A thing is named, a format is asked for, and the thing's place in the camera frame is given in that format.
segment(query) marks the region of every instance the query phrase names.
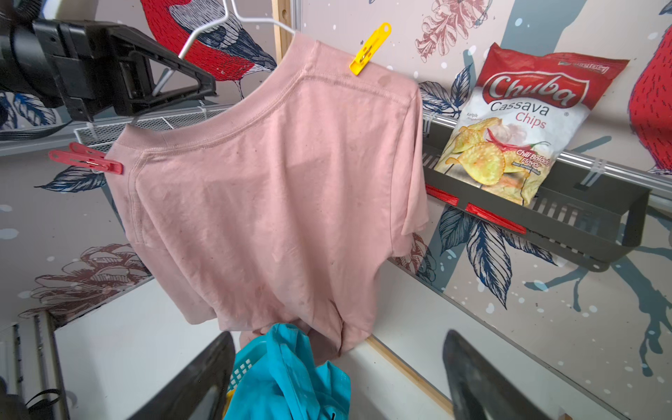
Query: white hanger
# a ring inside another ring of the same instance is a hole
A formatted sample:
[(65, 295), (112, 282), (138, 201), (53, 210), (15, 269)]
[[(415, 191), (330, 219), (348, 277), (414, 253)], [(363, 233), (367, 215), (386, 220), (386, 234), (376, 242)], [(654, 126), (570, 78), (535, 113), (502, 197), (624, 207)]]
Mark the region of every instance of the white hanger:
[(236, 15), (239, 21), (241, 22), (250, 22), (250, 23), (256, 23), (256, 24), (273, 24), (281, 27), (285, 31), (289, 32), (292, 35), (296, 35), (296, 31), (290, 28), (289, 26), (283, 24), (282, 22), (278, 22), (275, 19), (272, 19), (270, 17), (243, 17), (238, 13), (238, 7), (236, 7), (236, 0), (231, 0), (231, 5), (233, 6), (233, 14)]
[[(243, 17), (238, 13), (238, 7), (236, 6), (236, 0), (230, 0), (231, 5), (233, 6), (233, 14), (238, 18), (239, 21), (241, 22), (251, 22), (251, 23), (260, 23), (260, 24), (274, 24), (278, 25), (285, 31), (291, 33), (292, 35), (296, 35), (296, 31), (290, 28), (289, 26), (283, 24), (282, 22), (278, 22), (275, 19), (272, 19), (270, 17)], [(230, 14), (228, 13), (228, 7), (226, 6), (226, 0), (222, 0), (222, 3), (224, 5), (224, 16), (220, 17), (219, 19), (213, 20), (212, 22), (208, 22), (207, 24), (201, 25), (198, 28), (194, 29), (194, 31), (189, 35), (189, 38), (187, 39), (187, 42), (184, 43), (184, 46), (180, 50), (179, 54), (177, 55), (179, 58), (184, 59), (184, 57), (187, 56), (187, 53), (189, 52), (189, 49), (194, 45), (194, 42), (196, 41), (196, 38), (206, 30), (213, 28), (215, 26), (219, 26), (226, 22)], [(166, 82), (168, 82), (168, 79), (171, 78), (171, 76), (174, 74), (175, 70), (171, 69), (168, 70), (163, 77), (159, 80), (157, 83), (156, 87), (152, 91), (152, 96), (156, 96), (159, 94), (159, 92), (163, 89), (165, 86)]]

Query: pink t-shirt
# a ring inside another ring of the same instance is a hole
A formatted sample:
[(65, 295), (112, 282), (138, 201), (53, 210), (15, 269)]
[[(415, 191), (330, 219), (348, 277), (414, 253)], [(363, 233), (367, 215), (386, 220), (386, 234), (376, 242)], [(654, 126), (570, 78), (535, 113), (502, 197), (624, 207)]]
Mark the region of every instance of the pink t-shirt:
[(190, 323), (372, 331), (376, 272), (427, 222), (417, 85), (297, 34), (249, 97), (194, 126), (127, 126), (107, 158), (126, 236)]

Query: blue fabric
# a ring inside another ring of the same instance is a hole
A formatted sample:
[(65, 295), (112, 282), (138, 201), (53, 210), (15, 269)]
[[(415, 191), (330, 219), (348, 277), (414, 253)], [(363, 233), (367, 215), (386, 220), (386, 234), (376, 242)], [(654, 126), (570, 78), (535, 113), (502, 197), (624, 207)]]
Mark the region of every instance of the blue fabric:
[(331, 362), (316, 368), (300, 329), (276, 324), (248, 346), (257, 343), (266, 346), (266, 354), (238, 384), (225, 420), (348, 418), (350, 377)]

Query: yellow clothespin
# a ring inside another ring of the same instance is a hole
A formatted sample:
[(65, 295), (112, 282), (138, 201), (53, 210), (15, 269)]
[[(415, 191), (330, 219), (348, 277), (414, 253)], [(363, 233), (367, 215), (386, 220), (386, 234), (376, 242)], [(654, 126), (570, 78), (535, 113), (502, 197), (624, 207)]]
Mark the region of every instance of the yellow clothespin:
[(391, 33), (392, 25), (385, 23), (371, 35), (371, 38), (364, 42), (364, 46), (350, 63), (350, 70), (352, 70), (352, 73), (355, 73), (355, 76), (359, 75)]

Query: white wire rack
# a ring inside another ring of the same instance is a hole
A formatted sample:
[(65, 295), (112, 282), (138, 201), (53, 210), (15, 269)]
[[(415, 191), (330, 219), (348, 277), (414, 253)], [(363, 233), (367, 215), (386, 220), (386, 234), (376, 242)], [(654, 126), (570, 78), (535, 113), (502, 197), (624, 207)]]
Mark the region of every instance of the white wire rack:
[[(166, 116), (151, 116), (142, 120), (138, 120), (135, 125), (140, 128), (148, 128), (150, 130), (164, 131), (173, 130), (191, 126), (199, 122), (203, 122), (208, 118), (221, 114), (226, 111), (226, 108), (193, 108), (189, 112), (182, 114), (173, 114)], [(101, 124), (94, 126), (88, 124), (86, 127), (77, 128), (74, 130), (77, 141), (85, 146), (91, 147), (97, 151), (107, 153), (119, 135), (124, 130), (130, 121), (115, 122), (113, 124)]]

